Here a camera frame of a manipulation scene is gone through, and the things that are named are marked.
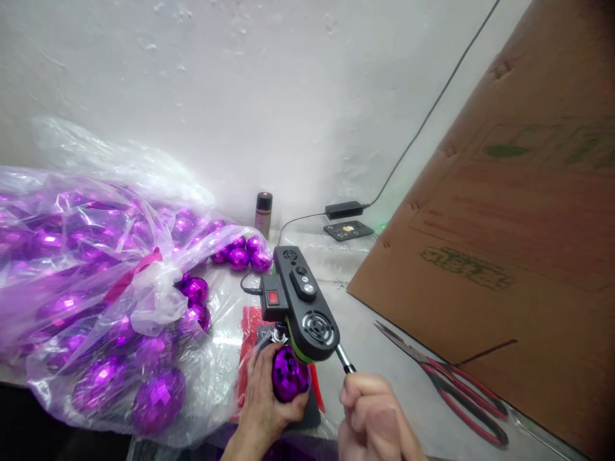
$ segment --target red ribbon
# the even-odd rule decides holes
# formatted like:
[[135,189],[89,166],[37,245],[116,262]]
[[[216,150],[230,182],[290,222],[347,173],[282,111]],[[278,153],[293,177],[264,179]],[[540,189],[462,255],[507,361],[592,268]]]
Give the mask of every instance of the red ribbon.
[[107,294],[102,299],[105,303],[113,303],[120,297],[120,295],[124,292],[128,285],[133,281],[133,278],[139,272],[143,272],[147,269],[150,264],[155,263],[156,261],[162,261],[162,255],[160,254],[160,248],[156,247],[154,252],[151,255],[143,256],[139,263],[133,268],[126,272],[123,276],[121,276],[116,283],[114,283]]

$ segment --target cardboard sheet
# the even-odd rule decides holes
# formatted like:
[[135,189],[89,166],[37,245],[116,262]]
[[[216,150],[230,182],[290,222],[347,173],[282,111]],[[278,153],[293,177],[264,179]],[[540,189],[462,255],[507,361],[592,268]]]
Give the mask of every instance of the cardboard sheet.
[[348,286],[594,458],[615,423],[613,8],[534,1]]

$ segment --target black cable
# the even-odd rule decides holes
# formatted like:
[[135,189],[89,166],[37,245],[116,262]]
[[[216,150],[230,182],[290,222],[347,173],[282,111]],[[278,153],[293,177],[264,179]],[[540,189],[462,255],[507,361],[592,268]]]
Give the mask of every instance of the black cable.
[[299,221],[300,219],[306,219],[306,218],[311,218],[312,216],[322,216],[323,214],[326,213],[316,213],[316,214],[309,214],[307,216],[301,216],[300,218],[295,218],[293,220],[290,220],[289,222],[287,222],[286,224],[284,224],[282,226],[282,229],[280,229],[280,236],[277,239],[277,246],[280,246],[280,242],[282,241],[282,233],[284,232],[284,228],[289,225],[291,222],[295,222],[295,221]]
[[[497,8],[497,6],[500,4],[500,0],[495,0],[495,3],[493,3],[493,6],[491,7],[491,9],[489,10],[489,13],[487,14],[487,16],[485,17],[484,21],[482,22],[482,24],[480,25],[479,29],[476,31],[476,34],[474,34],[474,36],[472,37],[472,40],[470,40],[470,43],[468,44],[468,46],[466,47],[466,49],[464,50],[464,52],[462,53],[461,57],[459,58],[459,61],[457,62],[457,65],[455,66],[455,68],[453,69],[453,72],[451,73],[450,77],[447,80],[447,83],[444,85],[444,87],[442,88],[442,91],[440,91],[440,94],[438,95],[438,98],[436,99],[436,102],[434,102],[433,106],[431,106],[431,109],[429,110],[429,112],[427,112],[427,116],[425,117],[425,119],[423,120],[423,123],[421,123],[421,126],[418,128],[416,134],[414,135],[414,137],[412,138],[412,140],[410,141],[410,143],[408,144],[408,146],[406,147],[406,149],[403,151],[402,155],[399,157],[399,159],[397,160],[397,162],[395,163],[395,166],[393,167],[393,169],[391,170],[391,172],[389,173],[388,177],[386,178],[386,181],[384,181],[384,185],[382,186],[382,188],[380,189],[380,192],[378,192],[378,195],[376,196],[376,198],[373,200],[372,203],[367,204],[367,205],[363,205],[363,208],[369,208],[370,206],[374,205],[378,199],[380,198],[380,196],[382,195],[382,192],[384,192],[384,189],[387,187],[387,185],[389,184],[389,181],[391,180],[391,178],[393,177],[393,174],[395,173],[395,170],[397,169],[397,167],[399,166],[399,164],[402,162],[402,160],[404,159],[404,157],[406,156],[406,154],[408,153],[408,151],[410,150],[410,148],[413,146],[414,142],[416,141],[416,139],[419,137],[419,135],[421,134],[421,132],[423,131],[423,128],[425,127],[425,125],[427,125],[427,122],[429,121],[429,117],[431,117],[431,114],[433,113],[433,111],[436,109],[436,106],[438,105],[438,103],[440,102],[440,99],[442,99],[442,96],[444,96],[444,93],[446,92],[446,90],[448,90],[448,86],[450,85],[450,82],[453,80],[453,78],[455,77],[455,75],[457,74],[457,71],[459,70],[459,67],[461,67],[461,63],[463,62],[463,60],[466,58],[466,55],[468,54],[468,52],[470,51],[470,49],[472,48],[472,46],[474,45],[474,42],[476,42],[476,39],[479,37],[480,33],[482,32],[482,30],[484,29],[485,25],[487,24],[489,18],[491,18],[491,15],[493,14],[493,12],[495,11],[495,8]],[[294,221],[299,221],[302,219],[306,219],[306,218],[311,218],[313,216],[322,216],[323,214],[326,213],[316,213],[316,214],[309,214],[307,216],[301,216],[300,218],[295,218],[293,220],[290,220],[289,222],[287,222],[286,224],[284,224],[282,226],[282,229],[280,229],[280,237],[277,240],[277,246],[280,246],[280,242],[282,241],[282,233],[284,232],[284,228],[289,225],[291,222]]]
[[243,286],[243,281],[248,277],[248,275],[252,273],[254,273],[254,271],[250,271],[246,275],[244,275],[241,282],[239,282],[239,286],[242,288],[242,290],[248,293],[248,295],[261,296],[263,294],[263,290],[261,290],[260,288],[246,288],[245,286]]
[[412,147],[412,144],[414,144],[414,141],[416,141],[416,139],[418,138],[418,135],[421,134],[421,132],[423,131],[423,128],[425,127],[425,125],[427,125],[427,121],[429,120],[429,117],[431,117],[432,112],[436,109],[436,106],[438,105],[438,103],[440,102],[440,99],[442,99],[442,96],[444,95],[444,93],[448,89],[448,86],[450,85],[450,82],[453,80],[453,77],[455,76],[455,74],[459,70],[459,67],[461,66],[461,63],[465,59],[466,55],[468,54],[468,51],[470,51],[470,49],[472,48],[472,45],[474,44],[474,42],[476,42],[476,39],[479,37],[480,33],[482,32],[482,30],[485,27],[485,24],[487,24],[487,21],[489,20],[489,18],[491,17],[491,15],[495,11],[495,8],[498,6],[499,3],[500,3],[500,0],[495,0],[495,3],[493,4],[493,6],[491,7],[491,9],[489,11],[489,14],[487,14],[487,17],[485,18],[485,20],[480,25],[479,30],[476,31],[476,34],[474,34],[474,37],[472,37],[472,40],[470,41],[470,44],[466,47],[465,51],[463,52],[463,54],[459,58],[459,61],[457,62],[457,65],[455,66],[455,69],[453,69],[453,73],[448,78],[446,85],[444,86],[444,88],[442,88],[442,91],[440,91],[440,94],[438,95],[438,98],[436,99],[436,102],[434,102],[434,105],[431,106],[431,109],[427,113],[427,116],[425,117],[425,120],[423,120],[423,123],[421,123],[421,126],[418,128],[418,131],[414,135],[414,138],[412,138],[412,140],[410,141],[410,144],[408,144],[408,146],[406,147],[406,149],[405,149],[404,153],[402,154],[402,156],[399,157],[399,160],[397,161],[397,163],[395,163],[395,166],[391,170],[391,173],[389,174],[389,177],[386,179],[386,181],[384,181],[384,186],[382,186],[382,189],[380,189],[380,192],[378,192],[378,195],[376,196],[376,198],[369,205],[365,205],[366,208],[374,205],[376,203],[376,201],[382,195],[382,192],[384,191],[385,187],[387,186],[387,184],[389,184],[389,180],[393,177],[393,173],[395,173],[395,170],[397,169],[399,164],[402,162],[402,160],[406,156],[407,152]]

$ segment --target speaker grille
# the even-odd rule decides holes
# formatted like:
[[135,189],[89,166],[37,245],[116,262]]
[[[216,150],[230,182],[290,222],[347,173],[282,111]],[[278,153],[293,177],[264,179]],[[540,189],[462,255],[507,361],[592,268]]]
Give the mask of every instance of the speaker grille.
[[309,311],[301,322],[303,331],[319,344],[329,346],[333,343],[335,332],[329,319],[318,311]]
[[282,253],[282,256],[284,256],[285,259],[290,259],[291,261],[297,259],[297,253],[295,253],[293,250],[285,250]]

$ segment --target power adapter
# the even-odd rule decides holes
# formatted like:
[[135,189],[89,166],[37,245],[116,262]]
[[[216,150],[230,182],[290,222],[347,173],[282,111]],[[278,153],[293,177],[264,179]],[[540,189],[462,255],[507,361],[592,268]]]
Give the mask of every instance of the power adapter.
[[361,205],[356,200],[352,202],[344,202],[335,205],[325,206],[325,214],[330,220],[352,218],[353,216],[361,216],[363,210],[369,205]]

